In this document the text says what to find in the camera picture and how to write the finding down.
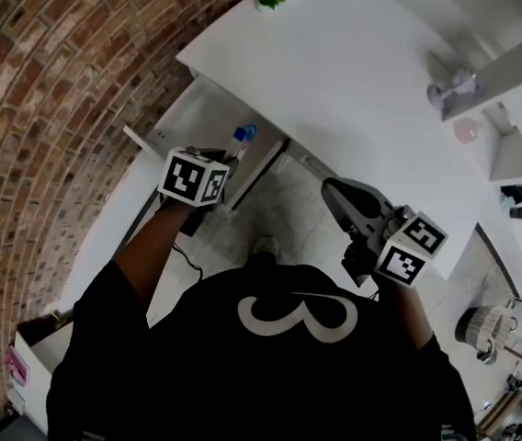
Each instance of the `tiled floor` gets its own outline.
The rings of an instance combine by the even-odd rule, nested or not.
[[[293,161],[279,173],[265,175],[233,216],[210,214],[194,238],[181,236],[177,243],[207,277],[242,266],[251,242],[262,233],[279,239],[282,263],[316,266],[339,287],[360,295],[368,296],[375,289],[373,283],[357,289],[341,266],[350,241],[324,205],[320,182]],[[165,317],[197,279],[198,273],[183,257],[172,254],[153,297],[149,321]],[[513,360],[501,356],[494,365],[485,366],[475,359],[475,350],[458,343],[453,334],[459,317],[471,305],[508,302],[510,289],[500,269],[474,233],[450,280],[429,271],[418,291],[441,346],[463,378],[474,411],[480,410],[502,393]]]

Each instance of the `black t-shirt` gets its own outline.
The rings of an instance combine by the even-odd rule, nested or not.
[[[394,322],[311,266],[268,266],[203,280],[149,330],[110,262],[74,306],[49,439],[475,439],[436,338],[417,351]]]

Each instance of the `wall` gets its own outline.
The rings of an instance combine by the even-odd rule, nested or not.
[[[105,198],[239,0],[0,0],[0,417],[17,323],[60,293]]]

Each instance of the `flower pot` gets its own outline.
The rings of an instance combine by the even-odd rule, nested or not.
[[[467,309],[455,328],[455,339],[478,351],[477,359],[493,364],[511,332],[512,312],[502,307]]]
[[[276,11],[273,8],[271,8],[271,6],[261,5],[258,0],[255,0],[255,6],[257,7],[257,10],[259,10],[262,13],[271,13]]]

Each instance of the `white desk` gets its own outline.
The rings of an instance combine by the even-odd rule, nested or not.
[[[392,0],[244,0],[178,60],[238,96],[341,176],[423,210],[449,235],[448,277],[488,184],[426,101],[426,55],[451,49]]]

